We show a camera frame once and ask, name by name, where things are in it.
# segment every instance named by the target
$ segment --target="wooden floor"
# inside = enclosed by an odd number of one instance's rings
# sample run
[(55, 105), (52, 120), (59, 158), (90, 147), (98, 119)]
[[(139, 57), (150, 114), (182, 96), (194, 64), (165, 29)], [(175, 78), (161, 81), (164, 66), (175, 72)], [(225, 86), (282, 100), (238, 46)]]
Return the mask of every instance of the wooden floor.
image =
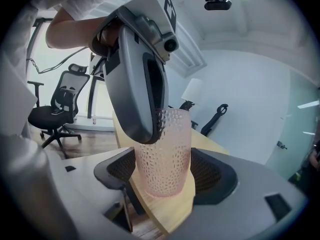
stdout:
[[(31, 138), (39, 145), (41, 145), (49, 137), (48, 135), (45, 135), (45, 139), (41, 139), (41, 131), (33, 126), (30, 126), (30, 130)], [(75, 133), (81, 134), (81, 141), (79, 141), (76, 137), (60, 139), (66, 153), (70, 156), (70, 158), (95, 155), (116, 150), (118, 148), (116, 136), (113, 132), (75, 130)], [(60, 157), (64, 159), (64, 155), (60, 151), (57, 141), (54, 140), (45, 149), (56, 151)], [(149, 219), (149, 217), (147, 215), (138, 215), (131, 203), (128, 205), (128, 213), (133, 225), (133, 235), (144, 240), (165, 239), (165, 236)]]

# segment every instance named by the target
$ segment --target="lamp shade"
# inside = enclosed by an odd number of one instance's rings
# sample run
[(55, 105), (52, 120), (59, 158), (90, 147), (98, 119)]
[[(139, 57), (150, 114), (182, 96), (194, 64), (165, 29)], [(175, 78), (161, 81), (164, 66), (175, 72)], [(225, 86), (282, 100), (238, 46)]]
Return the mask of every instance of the lamp shade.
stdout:
[(199, 105), (201, 102), (201, 93), (204, 82), (200, 79), (192, 78), (185, 89), (182, 99)]

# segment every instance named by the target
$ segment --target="gray robot arm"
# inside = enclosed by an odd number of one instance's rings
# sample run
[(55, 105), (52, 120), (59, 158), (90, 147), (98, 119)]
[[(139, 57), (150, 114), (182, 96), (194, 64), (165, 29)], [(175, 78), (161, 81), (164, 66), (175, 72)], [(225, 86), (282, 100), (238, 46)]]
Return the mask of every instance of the gray robot arm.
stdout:
[[(123, 26), (118, 47), (111, 49), (101, 44), (100, 37), (114, 21)], [(91, 75), (104, 78), (122, 129), (142, 144), (159, 139), (156, 113), (168, 107), (164, 65), (179, 48), (176, 22), (171, 0), (132, 0), (107, 17), (89, 44), (97, 54), (90, 65)]]

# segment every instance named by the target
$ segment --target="white lamp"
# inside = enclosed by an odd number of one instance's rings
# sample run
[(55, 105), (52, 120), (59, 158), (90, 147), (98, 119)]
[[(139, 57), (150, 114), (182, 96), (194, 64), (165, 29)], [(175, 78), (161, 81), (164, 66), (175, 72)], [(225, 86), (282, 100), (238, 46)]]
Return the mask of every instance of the white lamp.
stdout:
[(202, 80), (192, 78), (181, 97), (185, 100), (185, 103), (181, 105), (180, 109), (189, 111), (195, 104), (199, 105), (203, 86), (204, 82)]

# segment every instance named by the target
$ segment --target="ceiling light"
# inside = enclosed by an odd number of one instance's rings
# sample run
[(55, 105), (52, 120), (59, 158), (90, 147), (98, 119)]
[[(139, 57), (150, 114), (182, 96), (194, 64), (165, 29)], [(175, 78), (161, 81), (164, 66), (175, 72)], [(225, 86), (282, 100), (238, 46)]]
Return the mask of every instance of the ceiling light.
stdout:
[(313, 101), (313, 102), (310, 102), (310, 103), (307, 103), (307, 104), (300, 105), (300, 106), (298, 106), (298, 108), (299, 109), (305, 109), (305, 108), (309, 108), (309, 107), (318, 106), (319, 104), (320, 104), (319, 100), (316, 100), (316, 101)]
[(309, 134), (309, 135), (316, 135), (315, 133), (312, 133), (312, 132), (306, 132), (306, 131), (303, 131), (304, 134)]

